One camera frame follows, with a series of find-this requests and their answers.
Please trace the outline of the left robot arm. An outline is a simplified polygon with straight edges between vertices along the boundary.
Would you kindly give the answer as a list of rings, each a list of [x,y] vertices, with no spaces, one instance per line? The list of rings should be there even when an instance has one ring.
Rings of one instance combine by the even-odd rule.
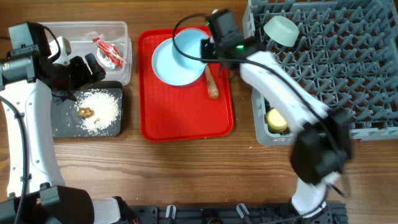
[[[12,49],[1,60],[1,103],[9,138],[11,173],[2,223],[122,223],[128,207],[119,197],[93,200],[67,187],[55,157],[52,100],[102,80],[95,56],[68,59],[64,41],[52,52],[52,31],[36,22],[9,28]]]

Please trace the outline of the large light blue plate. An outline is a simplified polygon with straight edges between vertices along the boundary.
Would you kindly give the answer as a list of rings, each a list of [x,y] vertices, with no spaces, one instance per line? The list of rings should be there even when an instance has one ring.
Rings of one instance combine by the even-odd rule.
[[[196,81],[205,70],[205,63],[191,60],[174,53],[172,39],[157,46],[152,54],[152,69],[164,83],[172,86],[185,86]]]

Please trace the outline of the grey dishwasher rack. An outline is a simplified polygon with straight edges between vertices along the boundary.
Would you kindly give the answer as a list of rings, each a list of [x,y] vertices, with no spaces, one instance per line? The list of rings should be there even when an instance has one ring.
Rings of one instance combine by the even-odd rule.
[[[275,16],[294,22],[293,47],[264,26]],[[397,11],[393,1],[249,1],[244,35],[274,53],[282,68],[330,108],[350,116],[363,141],[397,138]]]

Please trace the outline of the yellow plastic cup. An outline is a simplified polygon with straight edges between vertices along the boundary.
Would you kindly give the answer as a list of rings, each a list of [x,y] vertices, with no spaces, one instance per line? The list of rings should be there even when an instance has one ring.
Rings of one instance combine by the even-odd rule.
[[[266,113],[265,122],[271,133],[283,133],[288,128],[287,122],[275,108]]]

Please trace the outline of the small light blue bowl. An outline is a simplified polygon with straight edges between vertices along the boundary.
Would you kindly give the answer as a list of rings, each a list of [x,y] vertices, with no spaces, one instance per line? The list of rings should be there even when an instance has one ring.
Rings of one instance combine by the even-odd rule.
[[[207,38],[209,38],[209,36],[203,30],[196,28],[187,28],[179,32],[175,36],[174,41],[180,51],[184,54],[196,58],[201,58],[200,41]],[[206,66],[206,64],[201,61],[192,60],[188,57],[183,56],[176,50],[175,47],[172,52],[177,63],[183,68],[189,70],[202,70]]]

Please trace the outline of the red snack wrapper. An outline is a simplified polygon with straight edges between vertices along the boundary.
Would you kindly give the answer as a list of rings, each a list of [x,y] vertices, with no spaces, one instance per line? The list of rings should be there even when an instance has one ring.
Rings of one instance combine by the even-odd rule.
[[[115,66],[121,67],[123,65],[124,59],[115,46],[101,40],[99,37],[94,38],[93,42],[104,52],[105,56],[107,56]]]

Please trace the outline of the spilled white rice pile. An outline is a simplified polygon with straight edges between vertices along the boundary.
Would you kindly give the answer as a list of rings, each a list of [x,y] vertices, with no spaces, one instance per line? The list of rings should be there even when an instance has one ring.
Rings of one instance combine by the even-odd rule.
[[[119,123],[121,115],[121,95],[110,90],[88,90],[77,98],[75,109],[90,108],[94,115],[89,118],[78,116],[77,127],[91,136],[108,136],[110,130]]]

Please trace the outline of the black plastic tray bin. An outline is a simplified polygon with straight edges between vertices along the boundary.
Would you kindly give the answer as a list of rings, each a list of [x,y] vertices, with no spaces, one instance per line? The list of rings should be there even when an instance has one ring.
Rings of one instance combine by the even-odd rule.
[[[121,132],[121,121],[123,120],[123,85],[117,81],[105,81],[94,84],[88,89],[77,91],[74,93],[76,101],[65,100],[60,104],[52,103],[51,105],[51,123],[52,132],[55,139],[60,138],[93,138],[93,137],[108,137],[108,136],[91,136],[87,132],[77,127],[78,116],[75,109],[77,98],[82,96],[88,90],[105,89],[110,90],[111,93],[119,93],[121,95],[121,115],[119,123],[115,128],[110,130],[110,135],[117,136]]]

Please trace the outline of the brown food scrap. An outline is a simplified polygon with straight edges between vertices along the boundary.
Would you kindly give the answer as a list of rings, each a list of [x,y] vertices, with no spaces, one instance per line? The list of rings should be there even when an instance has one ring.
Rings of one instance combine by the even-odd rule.
[[[94,115],[94,111],[90,108],[79,108],[78,116],[81,118],[89,118]]]

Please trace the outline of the red plastic tray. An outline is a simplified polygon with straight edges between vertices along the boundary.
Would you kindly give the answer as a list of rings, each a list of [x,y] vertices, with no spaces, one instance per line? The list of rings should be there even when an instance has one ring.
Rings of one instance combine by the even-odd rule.
[[[143,32],[137,40],[141,134],[149,141],[167,142],[212,138],[228,134],[234,126],[228,73],[218,64],[210,71],[219,90],[211,99],[205,76],[187,86],[172,86],[156,77],[152,55],[171,38],[173,30]]]

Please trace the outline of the green bowl with rice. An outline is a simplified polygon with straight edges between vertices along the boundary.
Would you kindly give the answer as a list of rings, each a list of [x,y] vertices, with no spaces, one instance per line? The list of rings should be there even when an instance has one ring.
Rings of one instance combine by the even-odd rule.
[[[283,16],[274,16],[264,25],[264,32],[275,42],[286,47],[293,47],[299,36],[299,28]]]

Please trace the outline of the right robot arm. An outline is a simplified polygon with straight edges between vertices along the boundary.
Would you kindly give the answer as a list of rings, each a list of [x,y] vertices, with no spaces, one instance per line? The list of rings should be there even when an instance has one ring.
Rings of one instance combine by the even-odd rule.
[[[203,59],[238,67],[242,80],[287,122],[294,136],[290,163],[298,176],[291,204],[304,218],[314,217],[325,208],[328,189],[353,155],[347,112],[331,109],[304,90],[259,39],[243,36],[230,10],[205,19],[214,48]]]

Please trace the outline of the clear plastic bin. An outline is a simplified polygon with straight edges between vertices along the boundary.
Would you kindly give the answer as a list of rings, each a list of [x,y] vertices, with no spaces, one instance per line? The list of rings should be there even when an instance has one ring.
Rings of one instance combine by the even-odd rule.
[[[68,58],[84,57],[92,53],[106,71],[106,81],[118,81],[127,85],[131,79],[132,44],[128,36],[127,24],[123,21],[83,21],[83,22],[44,22],[56,37],[64,37],[70,43],[72,52]],[[117,67],[115,63],[100,50],[93,39],[99,38],[117,48],[124,59]]]

